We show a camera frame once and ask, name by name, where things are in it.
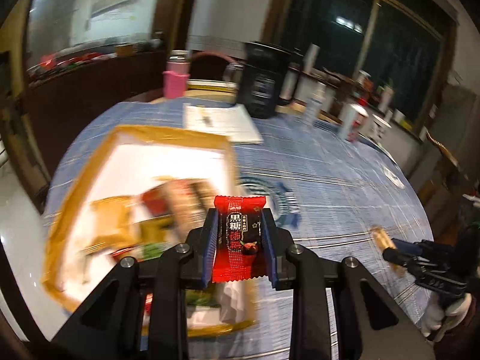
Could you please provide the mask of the white notebook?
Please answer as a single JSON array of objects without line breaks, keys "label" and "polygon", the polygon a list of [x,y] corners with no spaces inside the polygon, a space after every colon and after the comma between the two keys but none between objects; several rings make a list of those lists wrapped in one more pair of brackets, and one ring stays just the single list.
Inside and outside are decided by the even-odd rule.
[{"label": "white notebook", "polygon": [[[204,107],[211,119],[211,127],[206,127],[199,114],[199,107]],[[258,128],[247,113],[244,105],[230,107],[183,106],[183,127],[200,133],[210,133],[227,137],[235,144],[256,144],[264,142]]]}]

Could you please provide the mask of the golden snack packet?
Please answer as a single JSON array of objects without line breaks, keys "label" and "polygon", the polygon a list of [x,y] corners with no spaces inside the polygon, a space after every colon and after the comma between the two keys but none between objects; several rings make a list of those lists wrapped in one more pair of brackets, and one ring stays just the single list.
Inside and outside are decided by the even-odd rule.
[{"label": "golden snack packet", "polygon": [[106,197],[90,203],[94,214],[92,247],[115,249],[137,245],[140,242],[134,225],[134,198]]}]

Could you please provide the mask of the red black candy packet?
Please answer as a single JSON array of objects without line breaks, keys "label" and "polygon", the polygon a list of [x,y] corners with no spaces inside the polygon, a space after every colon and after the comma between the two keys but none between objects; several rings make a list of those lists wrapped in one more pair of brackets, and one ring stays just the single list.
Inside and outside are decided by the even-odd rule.
[{"label": "red black candy packet", "polygon": [[262,246],[264,196],[217,196],[219,216],[216,257],[211,281],[245,281],[267,275]]}]

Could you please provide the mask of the black electric kettle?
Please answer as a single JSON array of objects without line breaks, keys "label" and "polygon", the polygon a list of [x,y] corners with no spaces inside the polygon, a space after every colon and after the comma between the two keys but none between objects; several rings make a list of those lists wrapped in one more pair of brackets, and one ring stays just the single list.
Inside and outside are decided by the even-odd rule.
[{"label": "black electric kettle", "polygon": [[259,41],[245,42],[244,50],[244,63],[230,63],[224,70],[223,79],[232,82],[233,74],[240,72],[236,103],[244,105],[253,118],[269,119],[275,116],[277,106],[291,103],[290,99],[281,99],[280,95],[293,53],[281,46]]}]

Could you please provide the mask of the white spray bottle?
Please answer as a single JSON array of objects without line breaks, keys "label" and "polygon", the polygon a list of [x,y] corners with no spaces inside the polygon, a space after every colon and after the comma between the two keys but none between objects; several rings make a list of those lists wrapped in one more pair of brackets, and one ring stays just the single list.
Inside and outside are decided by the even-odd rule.
[{"label": "white spray bottle", "polygon": [[306,108],[304,111],[304,123],[307,126],[312,126],[317,120],[317,116],[320,113],[323,103],[326,97],[326,86],[318,82],[315,90],[311,96],[307,99]]}]

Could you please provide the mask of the pink sleeved water bottle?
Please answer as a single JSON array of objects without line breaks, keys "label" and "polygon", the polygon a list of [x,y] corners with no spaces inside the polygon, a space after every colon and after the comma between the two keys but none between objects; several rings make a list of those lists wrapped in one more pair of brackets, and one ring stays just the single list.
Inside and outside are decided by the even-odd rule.
[{"label": "pink sleeved water bottle", "polygon": [[190,77],[189,70],[189,52],[186,49],[174,49],[163,72],[163,96],[167,99],[182,97]]}]

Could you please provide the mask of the gold taped cardboard tray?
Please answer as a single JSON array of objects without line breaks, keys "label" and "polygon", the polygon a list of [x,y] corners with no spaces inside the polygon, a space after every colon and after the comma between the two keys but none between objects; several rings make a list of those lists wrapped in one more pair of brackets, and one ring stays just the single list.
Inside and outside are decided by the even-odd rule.
[{"label": "gold taped cardboard tray", "polygon": [[[123,257],[142,260],[141,246],[181,243],[173,214],[161,195],[169,180],[206,179],[218,195],[239,191],[235,152],[226,136],[175,127],[118,125],[97,140],[55,212],[46,243],[41,282],[66,311],[75,311]],[[95,217],[90,203],[114,196],[134,200],[140,242],[92,247]]]}]

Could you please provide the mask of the blue plaid tablecloth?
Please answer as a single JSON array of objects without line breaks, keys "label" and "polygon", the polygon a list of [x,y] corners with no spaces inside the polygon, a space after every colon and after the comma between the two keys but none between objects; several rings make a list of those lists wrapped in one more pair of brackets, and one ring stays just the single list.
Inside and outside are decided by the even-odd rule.
[{"label": "blue plaid tablecloth", "polygon": [[[56,171],[46,209],[49,225],[101,135],[118,125],[185,129],[186,103],[232,107],[188,98],[159,104],[121,102],[89,123]],[[295,243],[335,262],[358,259],[420,330],[428,292],[406,272],[400,278],[390,269],[369,232],[378,225],[391,239],[433,237],[422,204],[394,159],[364,138],[343,141],[337,127],[321,121],[307,126],[292,115],[277,115],[253,122],[264,142],[230,142],[238,192],[218,196],[264,196],[264,209]],[[217,285],[220,308],[185,303],[187,359],[291,359],[292,290],[275,290],[268,272],[250,280],[208,284]]]}]

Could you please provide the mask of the yellow tape measure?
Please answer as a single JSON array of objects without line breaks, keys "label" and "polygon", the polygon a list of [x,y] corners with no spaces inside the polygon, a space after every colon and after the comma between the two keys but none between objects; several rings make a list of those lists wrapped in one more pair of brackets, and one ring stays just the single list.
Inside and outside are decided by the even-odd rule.
[{"label": "yellow tape measure", "polygon": [[205,90],[224,93],[234,93],[238,90],[238,85],[234,82],[225,82],[223,80],[187,80],[188,90]]}]

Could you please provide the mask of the green pea snack packet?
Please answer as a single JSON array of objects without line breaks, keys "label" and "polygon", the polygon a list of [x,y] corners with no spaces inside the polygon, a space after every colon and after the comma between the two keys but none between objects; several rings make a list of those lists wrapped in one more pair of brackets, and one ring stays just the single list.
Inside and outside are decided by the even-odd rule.
[{"label": "green pea snack packet", "polygon": [[[170,249],[173,243],[170,241],[155,242],[149,244],[143,244],[141,246],[142,261],[159,258],[164,251]],[[196,307],[210,307],[220,308],[221,304],[218,300],[217,285],[210,283],[205,289],[186,289],[185,290],[185,303],[187,306]]]}]

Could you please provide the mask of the clear cracker packet yellow ends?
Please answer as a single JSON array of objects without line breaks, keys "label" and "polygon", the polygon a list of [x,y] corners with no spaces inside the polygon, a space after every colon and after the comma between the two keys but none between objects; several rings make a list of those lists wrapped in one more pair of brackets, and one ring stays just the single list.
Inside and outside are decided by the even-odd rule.
[{"label": "clear cracker packet yellow ends", "polygon": [[180,238],[201,228],[208,211],[214,207],[216,189],[206,179],[169,180],[160,186]]}]

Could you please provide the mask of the yellow black pen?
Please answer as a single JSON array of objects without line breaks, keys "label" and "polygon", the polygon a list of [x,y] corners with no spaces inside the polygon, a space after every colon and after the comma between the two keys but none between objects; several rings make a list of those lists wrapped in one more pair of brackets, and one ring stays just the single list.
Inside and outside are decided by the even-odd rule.
[{"label": "yellow black pen", "polygon": [[203,124],[206,127],[211,127],[212,126],[211,119],[209,117],[208,112],[206,111],[206,109],[203,106],[199,107],[199,114],[200,114],[200,117],[202,119]]}]

